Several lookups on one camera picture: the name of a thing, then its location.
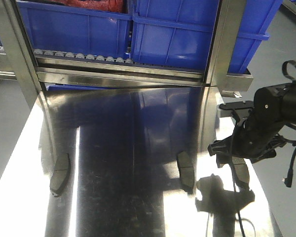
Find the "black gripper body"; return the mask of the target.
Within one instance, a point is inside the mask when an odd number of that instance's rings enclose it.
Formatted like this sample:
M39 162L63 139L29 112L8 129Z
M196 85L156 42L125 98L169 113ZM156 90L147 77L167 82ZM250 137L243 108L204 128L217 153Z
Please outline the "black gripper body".
M219 109L233 117L236 124L232 135L208 146L218 166L229 163L232 157L246 158L251 163L273 158L275 148L284 146L285 142L277 133L285 123L272 114L258 112L253 101L223 103Z

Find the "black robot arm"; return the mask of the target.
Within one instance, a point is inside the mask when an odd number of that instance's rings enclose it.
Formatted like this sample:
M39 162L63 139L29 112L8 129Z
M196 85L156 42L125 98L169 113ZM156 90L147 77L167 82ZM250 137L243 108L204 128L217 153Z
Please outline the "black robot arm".
M208 146L217 166L232 157L251 163L276 157L275 149L286 144L278 133L284 125L296 125L296 84L285 83L258 89L253 101L231 102L219 109L235 119L233 134Z

